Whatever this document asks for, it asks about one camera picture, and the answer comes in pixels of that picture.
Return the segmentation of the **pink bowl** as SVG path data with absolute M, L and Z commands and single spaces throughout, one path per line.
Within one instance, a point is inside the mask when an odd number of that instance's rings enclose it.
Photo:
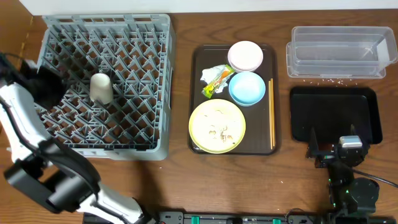
M 233 44 L 227 58 L 236 72 L 254 72 L 261 65 L 264 54 L 256 43 L 245 40 Z

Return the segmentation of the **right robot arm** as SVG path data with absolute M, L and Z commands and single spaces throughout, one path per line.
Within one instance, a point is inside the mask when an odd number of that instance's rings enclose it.
M 369 150 L 355 127 L 351 134 L 342 136 L 330 151 L 320 149 L 315 129 L 310 131 L 307 158 L 314 158 L 316 168 L 328 170 L 329 198 L 334 210 L 315 223 L 369 223 L 369 214 L 376 211 L 379 184 L 369 178 L 354 176 Z

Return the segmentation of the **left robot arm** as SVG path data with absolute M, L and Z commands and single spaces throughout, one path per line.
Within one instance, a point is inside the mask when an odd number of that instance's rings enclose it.
M 53 70 L 20 58 L 19 68 L 1 54 L 1 124 L 11 145 L 4 178 L 52 213 L 89 213 L 108 223 L 151 223 L 133 198 L 102 184 L 92 163 L 46 130 L 35 106 L 57 106 L 67 86 Z

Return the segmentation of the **green orange snack wrapper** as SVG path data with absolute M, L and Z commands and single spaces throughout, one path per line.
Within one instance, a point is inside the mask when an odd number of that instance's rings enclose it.
M 221 82 L 223 81 L 224 78 L 227 76 L 231 76 L 235 73 L 235 70 L 229 66 L 229 71 L 225 70 L 221 72 L 217 77 L 210 82 L 210 84 L 206 84 L 206 86 L 202 89 L 201 93 L 207 97 L 211 98 L 213 94 L 215 93 L 215 90 L 220 86 Z

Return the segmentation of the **white cup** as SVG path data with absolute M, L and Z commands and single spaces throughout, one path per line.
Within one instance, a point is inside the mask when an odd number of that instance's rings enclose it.
M 90 99 L 108 104 L 113 100 L 113 86 L 107 74 L 96 73 L 90 79 Z

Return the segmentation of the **light blue bowl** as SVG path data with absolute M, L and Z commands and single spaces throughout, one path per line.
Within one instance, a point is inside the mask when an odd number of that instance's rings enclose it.
M 254 72 L 241 72 L 228 84 L 229 94 L 240 106 L 252 106 L 262 100 L 266 92 L 264 80 Z

